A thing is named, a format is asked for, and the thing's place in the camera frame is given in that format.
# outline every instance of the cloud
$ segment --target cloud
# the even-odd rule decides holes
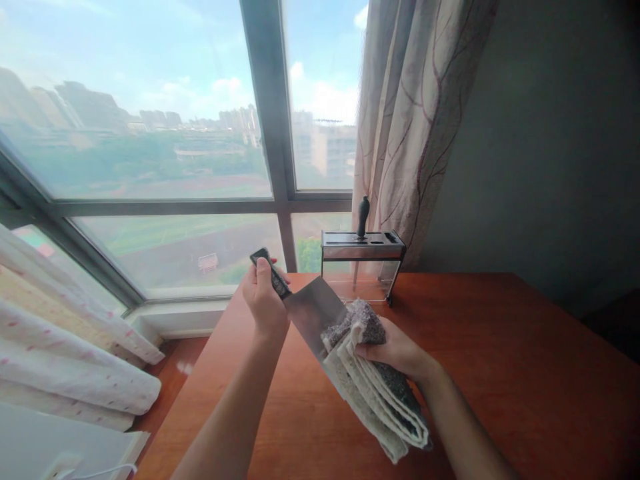
[[[113,17],[113,12],[102,5],[92,2],[91,0],[28,0],[32,3],[44,3],[52,7],[58,8],[78,8],[90,11],[96,15],[104,17]]]
[[[302,62],[295,62],[293,66],[289,69],[289,77],[292,81],[296,81],[305,74],[305,70],[302,67]]]
[[[295,110],[306,110],[315,120],[338,120],[344,125],[355,125],[359,92],[357,88],[338,88],[328,82],[317,81],[305,85],[305,91],[295,92]]]
[[[364,30],[365,28],[367,28],[368,15],[369,15],[369,5],[367,4],[366,6],[364,6],[364,8],[362,8],[362,10],[356,13],[355,17],[353,18],[353,24],[356,27],[358,27],[360,30]]]
[[[184,23],[201,26],[206,22],[198,10],[182,3],[180,0],[166,0],[166,6],[176,18],[182,20]]]
[[[140,110],[180,112],[183,119],[217,119],[220,111],[255,103],[252,89],[248,90],[236,77],[218,79],[208,91],[199,91],[191,85],[190,78],[180,77],[177,81],[165,82],[157,91],[144,92],[136,103]]]
[[[240,89],[240,80],[236,77],[232,77],[230,79],[220,79],[213,82],[211,86],[211,90],[214,93],[228,93],[234,94]]]

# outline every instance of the window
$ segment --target window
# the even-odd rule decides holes
[[[322,231],[351,230],[350,213],[294,213],[291,221],[295,258],[302,273],[320,272]]]
[[[367,13],[366,1],[285,3],[291,134],[300,189],[353,187],[349,165],[355,155],[339,147],[348,142],[355,150]]]
[[[92,276],[87,274],[76,262],[64,253],[54,242],[33,225],[26,225],[12,230],[13,234],[33,247],[38,253],[54,262],[58,268],[84,286],[89,294],[106,310],[122,315],[126,308],[112,294],[105,290]]]
[[[80,217],[74,223],[147,298],[206,297],[237,285],[260,247],[282,258],[277,216]]]
[[[122,308],[228,296],[262,246],[315,269],[298,243],[350,224],[366,2],[34,2],[0,17],[4,225]]]

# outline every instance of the knife handle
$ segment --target knife handle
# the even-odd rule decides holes
[[[367,217],[369,216],[369,198],[365,195],[358,205],[358,231],[356,235],[359,239],[365,238],[365,228],[367,226]]]
[[[267,261],[269,262],[269,266],[271,267],[271,284],[273,285],[273,289],[275,290],[275,292],[278,294],[278,297],[284,300],[291,294],[291,290],[289,289],[287,282],[284,280],[284,278],[282,278],[282,275],[280,275],[278,270],[276,270],[276,268],[273,266],[271,262],[271,256],[269,255],[269,251],[266,248],[262,247],[260,250],[252,253],[249,256],[253,264],[256,266],[258,258],[260,257],[267,259]]]

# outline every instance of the power cord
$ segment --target power cord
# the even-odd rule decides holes
[[[134,474],[136,474],[138,472],[138,467],[136,467],[134,464],[132,464],[132,463],[123,463],[122,465],[118,465],[117,467],[110,468],[110,469],[107,469],[107,470],[102,470],[102,472],[92,473],[90,475],[84,475],[82,477],[74,477],[73,476],[73,473],[75,472],[75,469],[67,470],[67,471],[64,471],[64,472],[60,472],[60,474],[56,477],[56,479],[57,480],[86,480],[86,479],[97,477],[98,475],[104,475],[105,473],[111,473],[113,471],[120,470],[120,469],[123,469],[123,468],[131,469],[131,471]]]

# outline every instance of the window frame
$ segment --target window frame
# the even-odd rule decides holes
[[[283,10],[280,0],[239,0],[262,145],[273,198],[238,199],[52,199],[14,157],[0,132],[0,223],[34,225],[133,310],[152,303],[229,298],[230,295],[149,299],[71,221],[72,217],[276,213],[289,272],[297,271],[292,213],[350,212],[350,190],[298,190],[295,183]]]

